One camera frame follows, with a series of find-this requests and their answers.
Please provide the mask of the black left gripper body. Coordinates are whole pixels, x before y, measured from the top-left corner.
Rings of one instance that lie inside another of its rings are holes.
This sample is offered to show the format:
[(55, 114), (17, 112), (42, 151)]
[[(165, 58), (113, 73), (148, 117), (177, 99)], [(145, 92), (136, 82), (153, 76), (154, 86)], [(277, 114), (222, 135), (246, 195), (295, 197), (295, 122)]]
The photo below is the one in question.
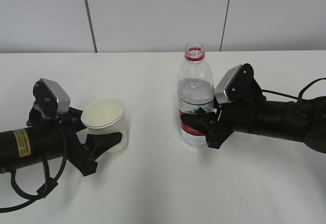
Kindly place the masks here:
[(90, 159), (89, 149), (82, 144), (68, 113), (43, 119), (34, 108), (29, 113), (28, 125), (34, 129), (40, 152), (49, 159), (65, 156), (83, 176), (96, 172), (98, 163)]

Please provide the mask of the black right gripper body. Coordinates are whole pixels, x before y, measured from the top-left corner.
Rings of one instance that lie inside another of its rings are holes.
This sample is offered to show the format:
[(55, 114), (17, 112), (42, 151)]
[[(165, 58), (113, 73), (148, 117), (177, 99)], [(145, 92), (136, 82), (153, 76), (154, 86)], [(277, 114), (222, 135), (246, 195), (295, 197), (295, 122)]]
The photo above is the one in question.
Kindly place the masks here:
[(264, 99), (241, 99), (219, 105), (216, 119), (211, 122), (206, 137), (208, 146), (214, 149), (220, 148), (234, 132), (258, 135), (257, 113), (264, 102)]

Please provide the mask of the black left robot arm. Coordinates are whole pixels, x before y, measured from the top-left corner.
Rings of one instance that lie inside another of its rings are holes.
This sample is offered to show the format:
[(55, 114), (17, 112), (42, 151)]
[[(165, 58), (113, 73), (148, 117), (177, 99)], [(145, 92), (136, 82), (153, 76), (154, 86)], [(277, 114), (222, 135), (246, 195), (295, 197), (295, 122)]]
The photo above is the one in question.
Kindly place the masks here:
[(27, 128), (1, 132), (1, 173), (66, 156), (83, 176), (94, 174), (97, 159), (120, 143), (122, 133), (96, 135), (88, 133), (82, 144), (77, 136), (86, 127), (81, 122), (82, 111), (69, 108), (67, 113), (43, 119), (31, 109)]

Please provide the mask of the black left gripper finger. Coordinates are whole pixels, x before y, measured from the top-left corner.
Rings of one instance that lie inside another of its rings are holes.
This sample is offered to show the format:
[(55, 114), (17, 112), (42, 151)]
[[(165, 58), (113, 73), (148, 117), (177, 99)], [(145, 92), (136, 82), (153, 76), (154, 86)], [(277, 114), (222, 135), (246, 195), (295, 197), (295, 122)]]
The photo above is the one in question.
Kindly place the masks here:
[(84, 130), (86, 128), (81, 121), (82, 113), (83, 113), (82, 110), (73, 107), (70, 107), (68, 110), (68, 115), (71, 118), (74, 130)]
[(122, 133), (115, 132), (110, 134), (87, 134), (86, 146), (89, 149), (90, 159), (96, 161), (103, 153), (119, 144)]

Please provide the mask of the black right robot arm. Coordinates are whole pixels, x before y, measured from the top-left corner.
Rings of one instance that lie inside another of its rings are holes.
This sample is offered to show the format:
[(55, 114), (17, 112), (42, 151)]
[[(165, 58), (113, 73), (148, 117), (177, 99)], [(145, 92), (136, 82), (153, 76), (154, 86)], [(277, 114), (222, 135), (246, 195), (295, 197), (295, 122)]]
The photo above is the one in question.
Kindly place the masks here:
[(183, 114), (183, 125), (202, 133), (208, 147), (219, 149), (234, 132), (242, 132), (305, 144), (325, 153), (325, 100), (221, 104), (217, 111)]

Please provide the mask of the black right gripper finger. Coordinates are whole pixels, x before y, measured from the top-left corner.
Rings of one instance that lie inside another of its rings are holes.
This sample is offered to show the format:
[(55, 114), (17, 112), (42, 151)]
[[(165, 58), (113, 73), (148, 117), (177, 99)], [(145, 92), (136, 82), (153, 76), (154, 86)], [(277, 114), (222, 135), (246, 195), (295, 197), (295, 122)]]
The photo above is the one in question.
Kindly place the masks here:
[(209, 135), (216, 123), (216, 113), (180, 114), (181, 128), (191, 135)]

